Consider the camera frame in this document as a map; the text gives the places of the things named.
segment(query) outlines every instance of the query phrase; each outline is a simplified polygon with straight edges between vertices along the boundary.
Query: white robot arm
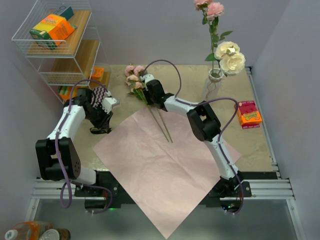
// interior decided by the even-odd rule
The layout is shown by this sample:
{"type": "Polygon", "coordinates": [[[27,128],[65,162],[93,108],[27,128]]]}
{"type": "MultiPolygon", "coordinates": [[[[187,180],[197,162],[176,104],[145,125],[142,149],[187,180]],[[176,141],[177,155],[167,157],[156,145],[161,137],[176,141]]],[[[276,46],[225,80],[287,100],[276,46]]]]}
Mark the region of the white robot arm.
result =
{"type": "Polygon", "coordinates": [[[72,99],[70,111],[69,102],[67,101],[64,105],[62,117],[52,133],[46,139],[37,141],[35,150],[40,174],[44,180],[59,181],[64,179],[58,159],[52,157],[56,154],[56,133],[64,121],[58,136],[58,147],[69,179],[86,185],[96,183],[96,172],[81,166],[73,141],[80,123],[84,119],[90,120],[93,124],[94,127],[90,129],[91,133],[109,133],[111,131],[109,123],[113,115],[112,109],[119,105],[120,102],[112,97],[109,91],[104,93],[99,103],[92,103],[92,95],[93,91],[89,89],[79,89],[77,97],[72,99]]]}
{"type": "Polygon", "coordinates": [[[221,123],[211,106],[208,103],[189,102],[165,93],[161,83],[151,74],[142,79],[146,86],[143,93],[148,104],[187,117],[195,137],[208,147],[220,172],[218,191],[231,193],[236,190],[243,177],[220,136],[221,123]]]}

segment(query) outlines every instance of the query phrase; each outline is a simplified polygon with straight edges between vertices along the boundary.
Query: pink flower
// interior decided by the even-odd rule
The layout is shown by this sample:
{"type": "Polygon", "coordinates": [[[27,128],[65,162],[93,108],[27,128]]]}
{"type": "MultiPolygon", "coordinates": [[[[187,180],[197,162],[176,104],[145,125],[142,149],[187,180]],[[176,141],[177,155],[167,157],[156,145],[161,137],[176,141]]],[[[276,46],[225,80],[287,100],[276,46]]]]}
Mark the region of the pink flower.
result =
{"type": "Polygon", "coordinates": [[[141,83],[141,82],[138,82],[138,81],[137,81],[137,82],[135,83],[134,88],[135,88],[135,89],[143,89],[143,88],[144,88],[144,86],[142,85],[142,83],[141,83]]]}
{"type": "Polygon", "coordinates": [[[139,78],[136,76],[136,75],[130,75],[126,78],[127,81],[131,80],[131,81],[135,81],[135,82],[138,82],[139,81],[139,78]]]}
{"type": "Polygon", "coordinates": [[[133,73],[134,73],[134,75],[139,76],[139,74],[144,71],[145,71],[145,68],[143,66],[139,65],[139,66],[136,66],[133,73]]]}
{"type": "Polygon", "coordinates": [[[136,76],[136,75],[130,75],[126,78],[125,80],[125,83],[130,86],[132,84],[132,81],[134,82],[138,82],[139,81],[139,78],[136,76]]]}
{"type": "Polygon", "coordinates": [[[216,17],[221,16],[225,12],[225,7],[220,2],[212,2],[208,6],[206,12],[209,21],[214,20],[216,17]]]}
{"type": "Polygon", "coordinates": [[[212,3],[212,0],[193,0],[193,3],[195,5],[195,9],[199,11],[200,9],[207,7],[208,4],[212,3]]]}
{"type": "Polygon", "coordinates": [[[125,68],[125,70],[124,70],[124,74],[125,74],[127,77],[129,77],[130,75],[134,74],[135,68],[136,68],[136,67],[133,66],[133,65],[127,66],[127,67],[125,68]]]}

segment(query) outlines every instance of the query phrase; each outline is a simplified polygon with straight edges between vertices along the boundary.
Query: white flower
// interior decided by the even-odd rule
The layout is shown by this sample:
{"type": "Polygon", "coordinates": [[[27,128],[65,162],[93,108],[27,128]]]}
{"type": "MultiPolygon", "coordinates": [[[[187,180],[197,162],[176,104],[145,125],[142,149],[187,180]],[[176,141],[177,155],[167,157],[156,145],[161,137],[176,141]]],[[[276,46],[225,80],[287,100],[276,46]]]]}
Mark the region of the white flower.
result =
{"type": "Polygon", "coordinates": [[[236,44],[232,41],[223,41],[216,48],[216,51],[214,53],[214,57],[218,60],[221,60],[227,54],[228,49],[230,51],[233,51],[232,49],[234,49],[235,53],[240,53],[240,47],[238,46],[238,44],[236,44]]]}
{"type": "Polygon", "coordinates": [[[229,47],[227,50],[226,50],[226,54],[228,56],[232,56],[236,53],[236,49],[234,47],[229,47]]]}
{"type": "Polygon", "coordinates": [[[232,56],[225,55],[220,61],[221,70],[229,76],[237,75],[245,68],[246,58],[241,52],[232,56]]]}

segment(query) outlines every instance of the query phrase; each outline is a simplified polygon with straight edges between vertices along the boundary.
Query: bottle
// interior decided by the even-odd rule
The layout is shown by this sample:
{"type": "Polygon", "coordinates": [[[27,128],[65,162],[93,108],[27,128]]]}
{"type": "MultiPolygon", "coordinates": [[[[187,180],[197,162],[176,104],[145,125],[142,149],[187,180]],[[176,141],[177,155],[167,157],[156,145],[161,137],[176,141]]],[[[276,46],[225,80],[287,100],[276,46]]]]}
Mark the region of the bottle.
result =
{"type": "Polygon", "coordinates": [[[4,235],[5,240],[38,240],[53,225],[45,221],[27,221],[15,225],[4,235]]]}

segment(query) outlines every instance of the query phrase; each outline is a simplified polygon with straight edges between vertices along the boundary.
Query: orange box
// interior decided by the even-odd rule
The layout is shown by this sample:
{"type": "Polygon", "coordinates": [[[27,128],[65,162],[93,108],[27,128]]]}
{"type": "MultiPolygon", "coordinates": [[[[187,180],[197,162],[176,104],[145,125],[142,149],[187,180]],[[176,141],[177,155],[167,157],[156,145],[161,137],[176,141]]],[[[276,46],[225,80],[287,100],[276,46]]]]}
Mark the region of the orange box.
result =
{"type": "Polygon", "coordinates": [[[242,129],[259,128],[263,121],[255,101],[239,102],[237,115],[242,129]]]}
{"type": "Polygon", "coordinates": [[[53,50],[61,43],[55,40],[65,40],[75,29],[76,27],[68,23],[63,16],[50,14],[29,32],[33,39],[47,40],[38,41],[38,45],[53,50]]]}
{"type": "Polygon", "coordinates": [[[91,79],[100,80],[100,78],[104,75],[103,67],[94,67],[91,75],[91,79]]]}

